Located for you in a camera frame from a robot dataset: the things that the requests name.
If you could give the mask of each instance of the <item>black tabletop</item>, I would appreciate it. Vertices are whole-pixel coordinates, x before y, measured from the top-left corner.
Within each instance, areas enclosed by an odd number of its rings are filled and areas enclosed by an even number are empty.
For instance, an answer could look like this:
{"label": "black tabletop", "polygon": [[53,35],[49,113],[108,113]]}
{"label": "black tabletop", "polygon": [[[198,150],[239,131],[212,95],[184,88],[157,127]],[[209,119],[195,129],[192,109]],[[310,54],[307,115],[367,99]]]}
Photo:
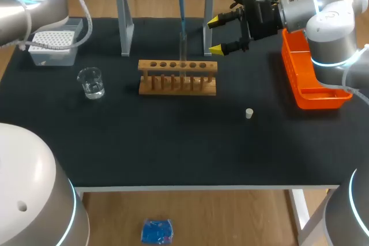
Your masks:
{"label": "black tabletop", "polygon": [[[74,66],[36,67],[17,50],[0,83],[0,122],[40,136],[75,186],[333,185],[363,162],[368,107],[354,97],[336,111],[300,110],[280,35],[204,58],[201,20],[189,19],[188,59],[219,62],[217,96],[140,96],[138,60],[178,59],[180,22],[134,23],[129,58],[117,19],[95,19]],[[213,45],[238,39],[238,27],[217,28]],[[89,66],[103,74],[97,101],[76,81]]]}

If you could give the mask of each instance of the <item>orange plastic container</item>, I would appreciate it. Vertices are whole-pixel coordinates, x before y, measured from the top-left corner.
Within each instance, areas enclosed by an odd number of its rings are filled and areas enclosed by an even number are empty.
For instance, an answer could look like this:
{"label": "orange plastic container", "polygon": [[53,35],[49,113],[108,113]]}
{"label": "orange plastic container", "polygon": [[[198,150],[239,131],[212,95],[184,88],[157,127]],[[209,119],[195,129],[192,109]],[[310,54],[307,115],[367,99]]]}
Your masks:
{"label": "orange plastic container", "polygon": [[338,109],[352,94],[321,86],[315,77],[309,45],[302,31],[282,31],[282,56],[296,102],[301,109]]}

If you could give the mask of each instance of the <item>wooden test tube rack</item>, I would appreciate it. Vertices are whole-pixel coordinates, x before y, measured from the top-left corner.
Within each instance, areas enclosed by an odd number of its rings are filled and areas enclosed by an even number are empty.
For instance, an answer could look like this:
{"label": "wooden test tube rack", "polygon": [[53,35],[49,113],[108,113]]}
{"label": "wooden test tube rack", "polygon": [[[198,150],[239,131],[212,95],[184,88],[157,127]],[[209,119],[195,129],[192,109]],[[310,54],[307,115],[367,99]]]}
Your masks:
{"label": "wooden test tube rack", "polygon": [[143,72],[140,94],[162,95],[216,95],[217,62],[195,62],[179,60],[139,60],[138,70]]}

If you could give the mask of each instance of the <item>blue sponge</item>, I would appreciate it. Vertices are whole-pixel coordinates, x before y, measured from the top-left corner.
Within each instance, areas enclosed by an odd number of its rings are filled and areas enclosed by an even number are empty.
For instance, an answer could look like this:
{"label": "blue sponge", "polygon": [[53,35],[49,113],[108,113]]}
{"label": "blue sponge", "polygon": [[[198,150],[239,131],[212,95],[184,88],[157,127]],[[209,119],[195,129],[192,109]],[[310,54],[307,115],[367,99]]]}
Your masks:
{"label": "blue sponge", "polygon": [[172,222],[168,220],[145,220],[141,241],[148,244],[170,244],[173,238]]}

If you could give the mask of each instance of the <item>cable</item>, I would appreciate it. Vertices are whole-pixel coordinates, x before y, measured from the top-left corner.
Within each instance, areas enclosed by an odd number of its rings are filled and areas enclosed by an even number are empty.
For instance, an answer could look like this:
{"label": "cable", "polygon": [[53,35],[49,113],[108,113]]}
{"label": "cable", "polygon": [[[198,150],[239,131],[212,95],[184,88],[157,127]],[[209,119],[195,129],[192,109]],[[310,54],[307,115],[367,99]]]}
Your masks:
{"label": "cable", "polygon": [[78,46],[84,44],[90,38],[90,36],[92,34],[93,26],[92,26],[91,15],[90,15],[90,12],[89,12],[89,10],[87,8],[87,5],[86,5],[85,1],[84,0],[79,0],[79,1],[80,1],[80,4],[82,6],[83,11],[85,12],[86,19],[87,19],[87,24],[88,24],[87,34],[80,41],[78,41],[78,42],[76,42],[74,44],[71,44],[69,46],[50,46],[48,44],[36,43],[36,42],[33,42],[33,41],[19,41],[19,40],[15,40],[15,41],[12,41],[10,43],[7,43],[7,44],[5,44],[3,46],[0,46],[0,48],[8,47],[8,46],[12,46],[12,45],[18,44],[18,45],[20,45],[20,48],[22,50],[25,50],[22,47],[22,44],[23,45],[25,44],[25,45],[28,45],[28,46],[36,46],[36,47],[41,47],[41,48],[46,48],[46,49],[51,49],[51,50],[67,50],[67,49],[78,47]]}
{"label": "cable", "polygon": [[[360,57],[360,55],[367,51],[369,49],[369,44],[366,44],[365,47],[360,50],[358,58]],[[369,98],[366,97],[364,94],[362,94],[361,92],[359,92],[358,89],[354,89],[354,88],[350,88],[349,86],[346,86],[346,78],[347,78],[347,74],[348,71],[350,70],[351,66],[357,61],[357,59],[353,60],[353,62],[351,62],[348,67],[345,69],[344,74],[342,75],[342,88],[349,93],[353,93],[355,95],[357,95],[357,97],[361,98],[367,105],[369,105]]]}
{"label": "cable", "polygon": [[26,31],[26,34],[24,36],[24,39],[23,39],[23,41],[19,41],[19,43],[17,43],[19,45],[19,48],[24,51],[25,50],[25,42],[28,40],[28,37],[32,32],[32,18],[31,18],[31,13],[27,9],[26,3],[24,3],[23,0],[16,0],[16,1],[18,1],[22,5],[22,7],[24,9],[25,17],[27,19],[27,31]]}

